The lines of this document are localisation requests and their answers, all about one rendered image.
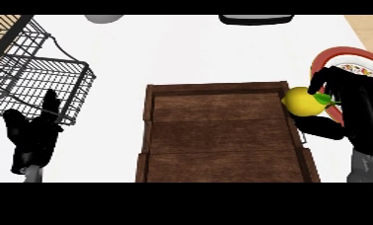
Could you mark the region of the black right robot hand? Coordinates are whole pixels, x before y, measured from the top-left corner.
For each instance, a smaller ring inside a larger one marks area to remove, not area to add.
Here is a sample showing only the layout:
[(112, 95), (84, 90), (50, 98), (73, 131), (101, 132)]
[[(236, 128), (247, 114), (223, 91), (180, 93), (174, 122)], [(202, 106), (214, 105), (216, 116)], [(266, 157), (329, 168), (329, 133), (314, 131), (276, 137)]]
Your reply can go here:
[(308, 92), (320, 88), (339, 101), (344, 123), (323, 116), (295, 116), (301, 132), (341, 140), (348, 138), (354, 150), (373, 156), (373, 77), (354, 74), (341, 68), (323, 67), (311, 77)]

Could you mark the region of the brown wooden tray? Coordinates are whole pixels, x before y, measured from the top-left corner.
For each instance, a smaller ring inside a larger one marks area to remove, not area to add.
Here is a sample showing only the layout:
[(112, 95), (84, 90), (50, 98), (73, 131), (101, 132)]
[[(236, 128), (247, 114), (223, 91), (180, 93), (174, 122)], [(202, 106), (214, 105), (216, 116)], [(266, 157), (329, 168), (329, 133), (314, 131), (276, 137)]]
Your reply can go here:
[(280, 82), (151, 85), (139, 183), (316, 183)]

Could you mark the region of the yellow lemon with green leaf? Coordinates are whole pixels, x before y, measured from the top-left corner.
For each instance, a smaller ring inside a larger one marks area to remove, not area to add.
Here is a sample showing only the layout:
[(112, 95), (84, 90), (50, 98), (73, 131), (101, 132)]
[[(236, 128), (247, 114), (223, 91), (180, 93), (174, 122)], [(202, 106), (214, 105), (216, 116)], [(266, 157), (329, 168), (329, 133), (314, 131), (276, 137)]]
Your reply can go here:
[(307, 87), (292, 88), (282, 98), (282, 103), (295, 116), (319, 115), (329, 107), (338, 105), (329, 94), (316, 92), (311, 95)]

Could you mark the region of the red rimmed patterned plate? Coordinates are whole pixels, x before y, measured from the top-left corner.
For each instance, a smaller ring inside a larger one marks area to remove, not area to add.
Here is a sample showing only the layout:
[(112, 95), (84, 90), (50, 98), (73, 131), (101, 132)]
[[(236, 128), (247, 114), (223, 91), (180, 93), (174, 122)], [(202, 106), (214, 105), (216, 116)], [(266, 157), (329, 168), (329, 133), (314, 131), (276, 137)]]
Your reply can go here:
[[(354, 74), (373, 77), (373, 53), (351, 46), (329, 48), (317, 55), (311, 63), (311, 77), (323, 67), (332, 66)], [(329, 107), (326, 112), (338, 122), (344, 123), (339, 105)]]

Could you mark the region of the grey round object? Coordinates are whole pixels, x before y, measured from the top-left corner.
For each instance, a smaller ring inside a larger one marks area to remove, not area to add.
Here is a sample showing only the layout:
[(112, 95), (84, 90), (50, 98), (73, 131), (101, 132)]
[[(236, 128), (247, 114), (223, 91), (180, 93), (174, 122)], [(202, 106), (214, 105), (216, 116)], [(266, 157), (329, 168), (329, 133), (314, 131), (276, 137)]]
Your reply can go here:
[(123, 18), (121, 15), (86, 15), (86, 19), (93, 24), (109, 24)]

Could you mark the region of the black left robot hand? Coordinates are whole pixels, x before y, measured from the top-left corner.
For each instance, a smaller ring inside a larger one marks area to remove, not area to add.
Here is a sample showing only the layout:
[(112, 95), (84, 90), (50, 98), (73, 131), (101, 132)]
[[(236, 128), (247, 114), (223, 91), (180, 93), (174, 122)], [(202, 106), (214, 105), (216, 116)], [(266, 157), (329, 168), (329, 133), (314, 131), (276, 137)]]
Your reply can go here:
[(30, 166), (43, 168), (52, 161), (59, 134), (64, 132), (58, 124), (61, 103), (56, 91), (49, 89), (42, 114), (33, 120), (27, 120), (18, 110), (9, 109), (3, 113), (8, 138), (17, 146), (11, 169), (17, 175), (24, 175)]

